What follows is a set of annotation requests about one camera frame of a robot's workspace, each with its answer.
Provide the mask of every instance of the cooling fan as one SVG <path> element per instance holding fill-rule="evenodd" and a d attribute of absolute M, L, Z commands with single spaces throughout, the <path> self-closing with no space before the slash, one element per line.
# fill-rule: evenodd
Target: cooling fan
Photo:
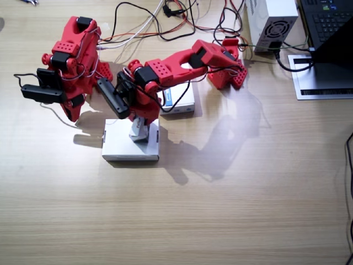
<path fill-rule="evenodd" d="M 280 38 L 289 32 L 290 24 L 287 21 L 275 21 L 265 29 L 266 38 Z"/>

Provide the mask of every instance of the red robotic arm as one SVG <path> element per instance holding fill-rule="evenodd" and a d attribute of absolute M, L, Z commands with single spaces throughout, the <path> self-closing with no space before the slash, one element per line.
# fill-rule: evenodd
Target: red robotic arm
<path fill-rule="evenodd" d="M 37 70 L 39 86 L 22 87 L 25 98 L 43 103 L 60 103 L 71 121 L 79 118 L 86 94 L 98 85 L 107 103 L 120 119 L 136 116 L 146 125 L 156 120 L 161 108 L 157 92 L 208 75 L 217 89 L 227 83 L 240 88 L 247 75 L 238 56 L 238 39 L 227 38 L 222 45 L 196 41 L 191 49 L 179 51 L 164 60 L 155 59 L 142 65 L 129 63 L 131 72 L 117 74 L 117 86 L 108 63 L 99 61 L 96 51 L 101 31 L 95 20 L 71 17 L 52 54 L 44 54 L 42 62 L 48 69 Z M 188 63 L 190 68 L 183 68 Z"/>
<path fill-rule="evenodd" d="M 23 96 L 38 102 L 60 103 L 69 120 L 76 121 L 86 94 L 92 94 L 97 80 L 113 80 L 109 64 L 100 62 L 96 51 L 100 35 L 95 20 L 71 17 L 52 54 L 42 56 L 48 69 L 37 70 L 40 86 L 24 85 Z"/>
<path fill-rule="evenodd" d="M 164 60 L 147 61 L 145 65 L 133 60 L 128 65 L 131 74 L 126 71 L 117 74 L 116 88 L 104 78 L 99 80 L 98 87 L 119 118 L 130 116 L 133 120 L 140 116 L 149 125 L 159 116 L 158 91 L 206 74 L 217 89 L 227 83 L 240 88 L 247 70 L 238 56 L 237 38 L 223 40 L 222 46 L 198 40 L 191 49 Z M 184 63 L 191 67 L 183 68 Z"/>

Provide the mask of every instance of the wooden table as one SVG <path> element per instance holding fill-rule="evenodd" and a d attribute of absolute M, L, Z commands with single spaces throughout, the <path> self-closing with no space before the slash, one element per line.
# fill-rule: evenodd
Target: wooden table
<path fill-rule="evenodd" d="M 132 2 L 154 10 L 158 1 Z M 199 3 L 205 16 L 197 23 L 215 27 L 223 1 Z M 41 55 L 70 16 L 96 19 L 109 36 L 116 4 L 0 3 L 0 264 L 344 264 L 344 142 L 353 104 L 297 101 L 290 73 L 272 57 L 245 61 L 249 78 L 240 91 L 199 83 L 194 115 L 160 119 L 161 160 L 152 164 L 101 157 L 104 121 L 115 116 L 100 95 L 76 124 L 58 104 L 45 109 L 22 97 L 13 74 L 42 67 Z M 116 32 L 146 17 L 122 7 Z M 162 12 L 158 19 L 163 30 L 179 21 Z M 233 23 L 231 13 L 227 21 Z M 198 32 L 134 43 L 113 71 L 130 59 L 163 59 L 199 38 L 213 39 Z M 299 20 L 288 42 L 303 40 Z M 102 51 L 101 60 L 114 62 L 121 51 Z"/>

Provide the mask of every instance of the cardboard box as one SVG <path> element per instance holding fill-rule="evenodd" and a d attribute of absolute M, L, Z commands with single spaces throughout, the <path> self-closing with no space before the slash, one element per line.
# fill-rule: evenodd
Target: cardboard box
<path fill-rule="evenodd" d="M 133 142 L 129 137 L 132 122 L 107 119 L 103 135 L 102 156 L 107 161 L 158 161 L 159 121 L 149 126 L 147 141 Z"/>
<path fill-rule="evenodd" d="M 195 97 L 193 91 L 193 84 L 190 83 L 190 87 L 179 103 L 175 106 L 175 108 L 171 112 L 163 112 L 162 110 L 159 112 L 160 115 L 167 115 L 173 113 L 183 113 L 183 112 L 193 112 L 195 110 Z M 186 90 L 188 84 L 179 84 L 175 87 L 168 88 L 164 91 L 165 94 L 165 106 L 163 107 L 165 110 L 171 109 L 174 103 L 180 98 L 181 94 Z M 163 92 L 158 92 L 158 96 L 162 98 L 163 104 Z"/>

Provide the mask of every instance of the cable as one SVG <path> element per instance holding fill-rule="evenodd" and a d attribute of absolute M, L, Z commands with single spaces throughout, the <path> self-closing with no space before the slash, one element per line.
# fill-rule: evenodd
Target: cable
<path fill-rule="evenodd" d="M 137 33 L 135 33 L 132 37 L 130 37 L 128 40 L 126 40 L 125 42 L 123 42 L 123 43 L 120 44 L 120 45 L 117 45 L 117 46 L 114 46 L 114 47 L 106 47 L 105 49 L 115 49 L 115 48 L 122 47 L 122 46 L 124 46 L 125 44 L 127 44 L 130 40 L 132 40 L 134 37 L 136 37 L 141 31 L 144 30 L 144 28 L 149 24 L 149 22 L 152 20 L 152 18 L 156 18 L 155 15 L 158 13 L 159 9 L 161 8 L 162 3 L 163 3 L 163 0 L 161 0 L 161 1 L 159 2 L 159 4 L 158 4 L 156 10 L 155 10 L 155 11 L 153 12 L 153 14 L 152 14 L 152 13 L 151 13 L 150 11 L 148 11 L 146 8 L 139 7 L 139 6 L 137 6 L 137 5 L 135 5 L 135 4 L 132 4 L 132 3 L 129 3 L 129 2 L 120 2 L 120 3 L 116 6 L 116 8 L 115 8 L 115 18 L 114 18 L 113 33 L 111 34 L 111 37 L 110 37 L 110 39 L 109 39 L 108 41 L 112 40 L 113 37 L 114 37 L 114 32 L 115 32 L 115 28 L 116 28 L 116 20 L 117 20 L 117 9 L 118 9 L 122 4 L 129 4 L 129 5 L 131 5 L 131 6 L 134 6 L 134 7 L 137 7 L 137 8 L 139 8 L 139 9 L 145 10 L 145 11 L 147 11 L 147 12 L 151 15 L 151 17 L 146 21 L 146 23 L 141 27 L 141 29 L 140 29 Z"/>
<path fill-rule="evenodd" d="M 39 85 L 44 85 L 43 81 L 39 78 L 39 76 L 35 75 L 34 73 L 15 73 L 13 76 L 18 79 L 18 84 L 20 85 L 20 88 L 22 88 L 20 76 L 34 76 L 38 79 Z"/>
<path fill-rule="evenodd" d="M 62 71 L 61 71 L 61 69 L 59 69 L 59 73 L 60 73 L 61 79 L 64 80 L 64 81 L 73 81 L 73 80 L 79 79 L 81 76 L 83 76 L 83 74 L 85 73 L 86 69 L 85 69 L 83 64 L 78 63 L 78 65 L 83 66 L 83 70 L 82 70 L 82 72 L 79 75 L 77 75 L 75 77 L 72 77 L 72 78 L 63 78 L 62 77 Z"/>
<path fill-rule="evenodd" d="M 276 60 L 279 63 L 279 65 L 286 71 L 288 72 L 292 72 L 292 73 L 297 73 L 297 72 L 302 72 L 305 70 L 308 70 L 310 68 L 312 68 L 314 66 L 314 62 L 309 63 L 309 65 L 307 67 L 301 68 L 301 69 L 290 69 L 288 67 L 286 67 L 282 62 L 281 62 L 281 58 L 280 58 L 280 51 L 275 51 L 274 52 L 275 56 L 276 56 Z"/>
<path fill-rule="evenodd" d="M 350 149 L 350 141 L 353 138 L 353 132 L 352 134 L 349 136 L 348 140 L 346 141 L 346 148 L 347 148 L 347 153 L 348 153 L 348 162 L 349 162 L 349 168 L 351 171 L 351 197 L 353 199 L 353 164 L 352 164 L 352 153 L 351 153 L 351 149 Z M 350 236 L 351 236 L 351 240 L 353 241 L 353 220 L 351 222 L 351 226 L 350 226 Z M 349 259 L 346 262 L 346 265 L 350 265 L 350 263 L 353 261 L 353 253 L 351 254 L 351 256 L 349 257 Z"/>
<path fill-rule="evenodd" d="M 297 47 L 295 47 L 295 46 L 292 46 L 292 45 L 286 43 L 285 41 L 283 42 L 283 44 L 286 45 L 286 46 L 288 46 L 288 47 L 291 47 L 292 49 L 295 49 L 295 50 L 297 50 L 297 51 L 310 51 L 309 49 L 297 48 Z"/>
<path fill-rule="evenodd" d="M 307 45 L 308 41 L 309 41 L 309 36 L 306 37 L 305 42 L 303 44 L 298 44 L 298 45 L 288 46 L 288 47 L 268 48 L 268 47 L 257 46 L 252 44 L 239 44 L 239 46 L 257 47 L 257 48 L 267 49 L 268 51 L 276 51 L 276 50 L 286 50 L 286 49 L 294 49 L 296 47 L 301 47 L 301 46 Z"/>
<path fill-rule="evenodd" d="M 161 25 L 160 25 L 160 23 L 159 23 L 159 20 L 158 20 L 157 17 L 156 17 L 154 14 L 152 14 L 148 9 L 143 8 L 143 7 L 139 7 L 139 6 L 137 6 L 137 5 L 135 5 L 135 4 L 132 4 L 132 3 L 129 3 L 129 2 L 122 2 L 122 3 L 129 4 L 129 5 L 131 5 L 131 6 L 137 7 L 137 8 L 139 8 L 139 9 L 142 9 L 142 10 L 146 11 L 147 13 L 149 13 L 149 14 L 152 16 L 152 18 L 155 19 L 155 21 L 156 21 L 156 23 L 157 23 L 157 31 L 158 31 L 158 33 L 156 33 L 155 35 L 160 36 L 161 39 L 163 39 L 163 40 L 165 40 L 165 41 L 172 41 L 172 40 L 176 40 L 176 39 L 183 38 L 183 37 L 186 37 L 186 36 L 191 36 L 191 35 L 195 34 L 195 32 L 196 32 L 196 28 L 194 27 L 194 29 L 193 29 L 193 31 L 192 31 L 191 33 L 187 33 L 187 34 L 183 34 L 183 35 L 180 35 L 180 36 L 173 37 L 173 38 L 171 38 L 171 39 L 167 39 L 167 38 L 165 38 L 165 37 L 163 36 L 163 34 L 162 34 L 162 32 L 161 32 Z M 193 16 L 193 14 L 192 14 L 192 9 L 190 9 L 190 14 L 191 14 L 192 24 L 193 24 L 193 26 L 195 26 L 194 16 Z M 136 34 L 134 34 L 134 36 L 130 37 L 129 40 L 131 40 L 132 38 L 134 38 L 138 33 L 140 33 L 140 32 L 137 32 Z M 114 37 L 114 30 L 113 30 L 113 36 L 110 37 L 110 38 L 108 38 L 108 39 L 104 39 L 104 41 L 107 41 L 107 42 L 111 43 L 109 40 L 112 39 L 113 37 Z M 120 45 L 118 45 L 118 46 L 104 47 L 104 48 L 102 48 L 102 49 L 103 49 L 103 50 L 105 50 L 105 49 L 115 49 L 115 48 L 117 48 L 117 47 L 123 46 L 125 43 L 127 43 L 127 40 L 126 40 L 126 41 L 123 41 L 123 43 L 120 44 Z"/>
<path fill-rule="evenodd" d="M 170 18 L 171 16 L 177 16 L 177 15 L 180 15 L 180 14 L 187 12 L 197 2 L 197 0 L 194 0 L 194 2 L 188 8 L 186 8 L 185 5 L 183 4 L 184 9 L 179 9 L 179 10 L 171 10 L 168 6 L 168 3 L 170 3 L 170 2 L 174 2 L 174 1 L 173 0 L 165 0 L 164 6 L 163 6 L 164 14 L 168 18 Z"/>
<path fill-rule="evenodd" d="M 100 51 L 101 51 L 101 46 L 99 45 L 99 53 L 98 53 L 97 61 L 95 62 L 94 70 L 89 75 L 87 75 L 85 77 L 91 77 L 96 72 L 97 67 L 98 67 L 98 62 L 99 62 L 99 59 L 100 59 Z"/>
<path fill-rule="evenodd" d="M 161 34 L 160 34 L 160 31 L 158 29 L 158 34 L 159 36 L 161 37 L 162 40 L 165 40 L 165 41 L 172 41 L 172 40 L 176 40 L 176 39 L 180 39 L 180 38 L 183 38 L 183 37 L 187 37 L 187 36 L 191 36 L 191 35 L 194 35 L 195 32 L 196 32 L 196 27 L 195 27 L 195 21 L 194 21 L 194 16 L 192 14 L 192 8 L 190 8 L 190 15 L 191 15 L 191 21 L 192 21 L 192 25 L 194 27 L 193 31 L 191 33 L 186 33 L 186 34 L 183 34 L 183 35 L 179 35 L 179 36 L 176 36 L 176 37 L 173 37 L 171 39 L 167 39 L 165 37 L 163 37 Z"/>
<path fill-rule="evenodd" d="M 222 47 L 224 47 L 224 46 L 223 46 L 222 43 L 216 38 L 216 33 L 217 33 L 217 29 L 218 29 L 218 28 L 224 29 L 224 28 L 222 27 L 222 24 L 223 24 L 224 20 L 226 19 L 226 10 L 229 10 L 229 11 L 231 11 L 232 13 L 234 13 L 234 14 L 236 15 L 236 20 L 239 19 L 239 21 L 240 21 L 240 28 L 239 28 L 238 30 L 235 30 L 235 31 L 234 31 L 234 32 L 237 34 L 237 36 L 240 36 L 239 31 L 241 31 L 242 28 L 243 28 L 243 22 L 242 22 L 242 19 L 241 19 L 240 15 L 239 15 L 238 11 L 237 11 L 237 10 L 232 10 L 232 9 L 230 9 L 230 8 L 228 8 L 228 7 L 224 7 L 223 10 L 222 10 L 222 15 L 221 15 L 221 18 L 222 18 L 222 19 L 221 19 L 220 23 L 215 27 L 215 29 L 214 29 L 214 31 L 213 31 L 213 38 L 214 38 L 214 41 L 215 41 L 216 43 L 218 43 L 218 44 L 219 44 L 220 46 L 222 46 Z"/>
<path fill-rule="evenodd" d="M 167 30 L 165 32 L 139 33 L 138 36 L 135 37 L 136 39 L 144 39 L 144 38 L 148 38 L 148 37 L 152 37 L 152 36 L 161 36 L 161 35 L 164 35 L 164 34 L 168 34 L 168 33 L 171 33 L 171 32 L 174 32 L 174 31 L 180 29 L 185 23 L 188 23 L 188 24 L 192 25 L 193 27 L 195 27 L 196 29 L 201 30 L 201 31 L 205 31 L 205 32 L 214 31 L 214 28 L 207 28 L 207 27 L 204 27 L 204 26 L 197 26 L 196 24 L 194 25 L 192 22 L 190 22 L 187 19 L 187 17 L 188 17 L 187 9 L 188 8 L 186 8 L 185 4 L 183 2 L 181 2 L 180 0 L 166 0 L 166 1 L 167 1 L 167 3 L 168 2 L 175 2 L 179 6 L 180 9 L 182 9 L 184 7 L 184 10 L 186 10 L 186 15 L 183 14 L 183 21 L 179 25 L 174 27 L 173 29 Z M 222 29 L 219 28 L 219 29 L 217 29 L 217 31 L 221 31 L 221 32 L 225 32 L 225 33 L 231 33 L 233 35 L 238 34 L 234 29 L 230 29 L 230 28 L 223 28 L 222 27 Z M 113 43 L 114 44 L 124 43 L 125 41 L 128 41 L 130 38 L 127 38 L 127 39 L 124 39 L 124 40 L 120 40 L 120 41 L 111 41 L 111 39 L 114 38 L 114 37 L 124 36 L 124 35 L 135 35 L 135 33 L 123 33 L 123 34 L 114 35 L 112 37 L 109 37 L 109 38 L 106 38 L 106 39 L 102 39 L 101 42 L 105 42 L 105 43 L 100 43 L 100 44 L 101 45 L 106 45 L 106 44 L 113 44 Z"/>

